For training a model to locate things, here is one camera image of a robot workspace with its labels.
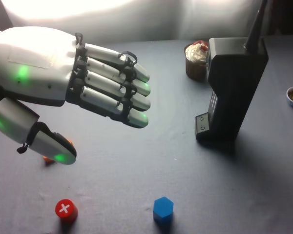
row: back of robotic hand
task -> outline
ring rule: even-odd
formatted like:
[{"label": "back of robotic hand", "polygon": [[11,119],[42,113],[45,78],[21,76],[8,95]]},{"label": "back of robotic hand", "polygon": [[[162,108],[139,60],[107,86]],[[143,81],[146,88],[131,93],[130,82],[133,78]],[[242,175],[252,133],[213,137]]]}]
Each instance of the back of robotic hand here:
[{"label": "back of robotic hand", "polygon": [[76,160],[75,148],[39,122],[18,100],[62,106],[65,101],[135,128],[148,119],[149,75],[131,52],[83,44],[83,36],[44,27],[0,32],[0,131],[63,164]]}]

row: gray tablecloth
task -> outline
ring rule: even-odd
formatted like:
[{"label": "gray tablecloth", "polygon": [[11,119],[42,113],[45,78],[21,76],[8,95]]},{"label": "gray tablecloth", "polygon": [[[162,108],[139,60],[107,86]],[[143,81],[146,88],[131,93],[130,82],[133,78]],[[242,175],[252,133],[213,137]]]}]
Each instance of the gray tablecloth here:
[{"label": "gray tablecloth", "polygon": [[[266,38],[269,62],[234,151],[199,144],[194,117],[211,88],[185,74],[189,41],[106,45],[129,50],[150,73],[149,126],[133,129],[72,104],[29,104],[40,121],[73,141],[75,164],[42,157],[0,133],[0,234],[157,234],[152,207],[174,202],[172,234],[293,234],[293,37]],[[56,203],[71,199],[63,227]]]}]

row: vintage cell phone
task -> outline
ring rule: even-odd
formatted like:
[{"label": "vintage cell phone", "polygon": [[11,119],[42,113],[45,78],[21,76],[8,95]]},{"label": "vintage cell phone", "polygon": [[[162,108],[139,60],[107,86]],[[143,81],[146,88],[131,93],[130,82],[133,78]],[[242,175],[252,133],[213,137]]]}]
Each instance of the vintage cell phone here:
[{"label": "vintage cell phone", "polygon": [[235,140],[268,62],[261,25],[263,0],[248,38],[209,40],[207,78],[213,92],[208,112],[195,118],[197,140]]}]

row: white cross symbol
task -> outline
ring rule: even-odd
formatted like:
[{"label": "white cross symbol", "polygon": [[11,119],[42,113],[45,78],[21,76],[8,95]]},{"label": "white cross symbol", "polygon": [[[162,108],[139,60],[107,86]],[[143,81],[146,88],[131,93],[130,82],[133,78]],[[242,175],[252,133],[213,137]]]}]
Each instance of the white cross symbol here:
[{"label": "white cross symbol", "polygon": [[63,203],[61,205],[62,205],[62,209],[60,209],[60,212],[65,211],[65,213],[67,214],[68,213],[67,208],[69,207],[69,205],[64,206]]}]

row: white backdrop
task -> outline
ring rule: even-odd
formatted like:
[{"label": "white backdrop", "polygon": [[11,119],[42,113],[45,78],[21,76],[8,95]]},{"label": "white backdrop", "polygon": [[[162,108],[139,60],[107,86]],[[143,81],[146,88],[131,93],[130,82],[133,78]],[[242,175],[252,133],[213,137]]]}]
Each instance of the white backdrop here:
[{"label": "white backdrop", "polygon": [[14,26],[46,26],[88,43],[244,37],[261,0],[2,0]]}]

